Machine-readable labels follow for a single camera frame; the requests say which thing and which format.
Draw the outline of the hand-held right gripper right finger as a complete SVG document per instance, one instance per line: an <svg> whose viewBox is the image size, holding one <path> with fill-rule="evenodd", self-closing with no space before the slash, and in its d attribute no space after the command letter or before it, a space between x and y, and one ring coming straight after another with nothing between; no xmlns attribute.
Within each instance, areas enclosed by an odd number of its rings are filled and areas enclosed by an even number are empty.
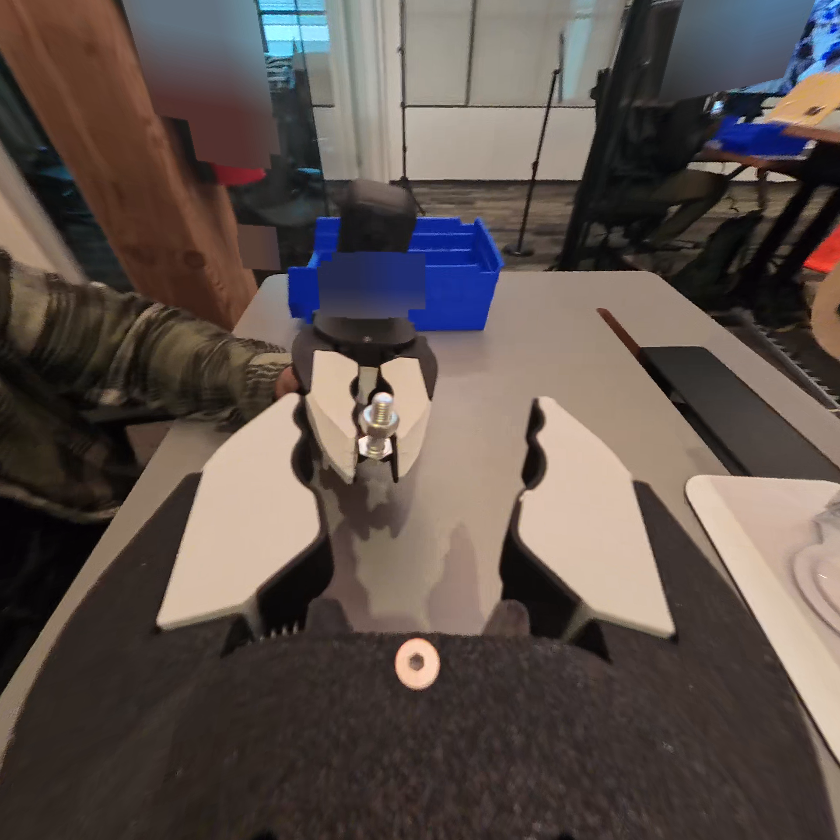
<svg viewBox="0 0 840 840"><path fill-rule="evenodd" d="M532 401L526 443L500 557L502 600L524 608L537 638L583 642L603 624L675 638L630 470L548 396Z"/></svg>

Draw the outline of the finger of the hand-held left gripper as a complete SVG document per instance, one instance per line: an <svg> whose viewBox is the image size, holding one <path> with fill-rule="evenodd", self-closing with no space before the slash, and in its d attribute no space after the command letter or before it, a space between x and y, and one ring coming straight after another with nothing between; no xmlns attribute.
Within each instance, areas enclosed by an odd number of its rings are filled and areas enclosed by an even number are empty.
<svg viewBox="0 0 840 840"><path fill-rule="evenodd" d="M352 385L358 381L359 366L332 350L312 354L311 383L306 394L310 429L321 451L324 466L341 480L354 482L358 465L358 433Z"/></svg>
<svg viewBox="0 0 840 840"><path fill-rule="evenodd" d="M414 358L397 358L381 366L384 382L392 388L398 424L395 430L392 473L394 481L404 479L421 454L432 399L427 393L421 363Z"/></svg>

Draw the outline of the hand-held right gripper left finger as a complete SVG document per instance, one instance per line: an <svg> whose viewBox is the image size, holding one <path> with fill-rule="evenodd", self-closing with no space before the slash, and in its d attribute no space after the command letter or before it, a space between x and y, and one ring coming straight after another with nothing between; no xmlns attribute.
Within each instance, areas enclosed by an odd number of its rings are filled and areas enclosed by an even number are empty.
<svg viewBox="0 0 840 840"><path fill-rule="evenodd" d="M160 630L222 618L242 620L253 636L303 630L334 573L311 444L302 398L292 394L205 463L156 617Z"/></svg>

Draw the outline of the steel hex bolt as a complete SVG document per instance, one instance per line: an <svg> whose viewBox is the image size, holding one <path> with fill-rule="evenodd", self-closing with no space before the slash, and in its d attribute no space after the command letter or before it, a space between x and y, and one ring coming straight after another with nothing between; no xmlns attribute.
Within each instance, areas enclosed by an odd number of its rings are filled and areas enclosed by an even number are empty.
<svg viewBox="0 0 840 840"><path fill-rule="evenodd" d="M381 404L384 406L394 407L394 398L393 395L388 392L377 392L373 394L371 398L370 404ZM359 414L359 425L360 425L360 432L361 436L358 441L359 446L359 453L360 456L367 458L367 459L374 459L374 460L384 460L392 456L394 444L392 438L394 435L387 439L377 439L374 437L367 437L364 435L364 430L361 426L361 414Z"/></svg>

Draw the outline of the blue plastic bin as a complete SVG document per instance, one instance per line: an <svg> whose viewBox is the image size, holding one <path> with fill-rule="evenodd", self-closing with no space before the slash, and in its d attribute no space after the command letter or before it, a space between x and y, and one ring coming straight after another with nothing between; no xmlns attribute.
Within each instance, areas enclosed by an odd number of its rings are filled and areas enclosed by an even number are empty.
<svg viewBox="0 0 840 840"><path fill-rule="evenodd" d="M290 315L312 322L320 307L319 276L326 275L346 300L380 291L386 302L418 302L404 308L419 332L480 331L487 323L503 261L480 218L417 219L408 252L339 254L340 219L319 217L306 266L288 272Z"/></svg>

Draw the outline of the person's left forearm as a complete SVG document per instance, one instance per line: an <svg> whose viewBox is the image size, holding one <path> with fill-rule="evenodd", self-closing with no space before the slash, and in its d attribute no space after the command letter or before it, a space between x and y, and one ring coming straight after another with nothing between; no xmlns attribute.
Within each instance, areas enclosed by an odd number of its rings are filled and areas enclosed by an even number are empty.
<svg viewBox="0 0 840 840"><path fill-rule="evenodd" d="M275 399L283 348L185 310L73 283L2 251L2 354L47 390L90 406L246 423Z"/></svg>

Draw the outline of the grey office chair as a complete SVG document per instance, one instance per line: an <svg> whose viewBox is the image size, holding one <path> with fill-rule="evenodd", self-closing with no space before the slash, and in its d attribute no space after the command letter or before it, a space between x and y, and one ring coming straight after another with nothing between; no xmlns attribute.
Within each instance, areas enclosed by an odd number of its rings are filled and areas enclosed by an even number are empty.
<svg viewBox="0 0 840 840"><path fill-rule="evenodd" d="M320 169L280 162L262 180L230 186L239 224L272 228L281 270L308 264L320 217L329 215L329 195Z"/></svg>

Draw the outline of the white stand base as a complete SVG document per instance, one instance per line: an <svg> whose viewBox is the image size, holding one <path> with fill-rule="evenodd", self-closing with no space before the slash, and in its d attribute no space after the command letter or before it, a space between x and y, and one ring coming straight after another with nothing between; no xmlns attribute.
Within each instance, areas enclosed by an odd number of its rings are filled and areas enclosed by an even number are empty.
<svg viewBox="0 0 840 840"><path fill-rule="evenodd" d="M839 485L695 476L686 498L839 760Z"/></svg>

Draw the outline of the black microphone stand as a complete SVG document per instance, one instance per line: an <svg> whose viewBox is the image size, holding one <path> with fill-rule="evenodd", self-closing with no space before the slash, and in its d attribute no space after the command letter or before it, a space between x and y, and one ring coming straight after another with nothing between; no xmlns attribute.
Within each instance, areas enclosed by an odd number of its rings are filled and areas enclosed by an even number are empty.
<svg viewBox="0 0 840 840"><path fill-rule="evenodd" d="M563 78L564 78L564 36L560 36L560 43L559 43L559 58L557 62L557 66L552 70L550 83L549 83L549 92L546 98L543 110L542 110L542 121L540 125L539 131L539 138L537 141L537 147L533 156L533 160L531 162L531 171L530 171L530 178L528 181L528 187L526 191L526 196L524 199L523 209L521 212L520 224L518 227L518 234L516 239L505 245L502 252L506 256L510 256L513 258L527 258L533 254L533 249L527 246L525 242L525 237L528 229L529 224L529 217L532 205L532 198L535 186L538 180L538 173L539 173L539 165L541 162L541 156L543 152L543 145L545 141L545 135L548 129L548 124L550 120L551 110L554 104L555 99L557 98L557 92L562 92L563 89Z"/></svg>

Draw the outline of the dark backpack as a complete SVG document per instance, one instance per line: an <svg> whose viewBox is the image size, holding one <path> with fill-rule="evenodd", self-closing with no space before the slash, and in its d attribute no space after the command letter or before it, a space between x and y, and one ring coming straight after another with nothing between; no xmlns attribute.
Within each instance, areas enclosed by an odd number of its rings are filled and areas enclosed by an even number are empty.
<svg viewBox="0 0 840 840"><path fill-rule="evenodd" d="M699 254L668 277L667 283L706 312L730 309L739 281L739 272L733 267L762 221L760 209L724 220L708 236Z"/></svg>

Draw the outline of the orange traffic cone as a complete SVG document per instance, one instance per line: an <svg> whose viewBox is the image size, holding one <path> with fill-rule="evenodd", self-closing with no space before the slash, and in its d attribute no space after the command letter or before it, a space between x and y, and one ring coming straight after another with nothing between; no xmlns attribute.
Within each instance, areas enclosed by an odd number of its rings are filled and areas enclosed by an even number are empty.
<svg viewBox="0 0 840 840"><path fill-rule="evenodd" d="M839 261L839 226L826 236L807 257L804 268L820 274L830 274Z"/></svg>

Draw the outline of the wooden office desk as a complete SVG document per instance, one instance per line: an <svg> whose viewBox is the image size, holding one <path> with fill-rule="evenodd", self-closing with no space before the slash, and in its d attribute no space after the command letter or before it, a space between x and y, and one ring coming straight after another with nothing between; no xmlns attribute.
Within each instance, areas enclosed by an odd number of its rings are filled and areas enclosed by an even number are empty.
<svg viewBox="0 0 840 840"><path fill-rule="evenodd" d="M824 240L839 215L839 133L836 129L820 129L797 123L784 126L783 135L813 142L804 159L785 159L755 154L724 151L708 143L696 158L697 162L732 163L739 169L753 168L759 173L775 173L794 177L797 188L777 216L769 232L760 241L741 275L741 288L746 298L756 302L761 293L780 292L793 288L807 257ZM774 256L800 220L814 194L829 187L832 191L814 219L795 240L788 254L775 269Z"/></svg>

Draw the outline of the tan board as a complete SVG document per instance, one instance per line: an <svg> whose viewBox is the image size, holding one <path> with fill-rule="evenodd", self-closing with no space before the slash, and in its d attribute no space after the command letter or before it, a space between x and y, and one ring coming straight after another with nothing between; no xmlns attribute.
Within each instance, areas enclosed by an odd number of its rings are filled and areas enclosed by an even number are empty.
<svg viewBox="0 0 840 840"><path fill-rule="evenodd" d="M802 79L764 118L767 123L814 128L839 107L839 73L821 71Z"/></svg>

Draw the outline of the black metal frame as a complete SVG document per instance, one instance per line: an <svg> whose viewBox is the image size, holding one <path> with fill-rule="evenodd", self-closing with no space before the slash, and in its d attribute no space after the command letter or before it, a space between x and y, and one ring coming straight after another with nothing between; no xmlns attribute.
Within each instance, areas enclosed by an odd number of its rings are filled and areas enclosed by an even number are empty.
<svg viewBox="0 0 840 840"><path fill-rule="evenodd" d="M585 257L594 226L609 235L631 221L628 180L637 166L623 161L628 126L635 108L658 101L672 35L658 32L659 2L631 2L612 66L599 73L595 87L595 132L574 198L563 245L551 270L576 270Z"/></svg>

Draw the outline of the wall screen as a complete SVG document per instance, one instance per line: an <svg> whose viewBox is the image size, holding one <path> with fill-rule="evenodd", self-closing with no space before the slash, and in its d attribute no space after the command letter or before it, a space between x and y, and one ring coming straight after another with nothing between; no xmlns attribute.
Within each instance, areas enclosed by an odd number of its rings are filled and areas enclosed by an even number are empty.
<svg viewBox="0 0 840 840"><path fill-rule="evenodd" d="M815 1L785 72L782 93L804 78L839 72L839 2Z"/></svg>

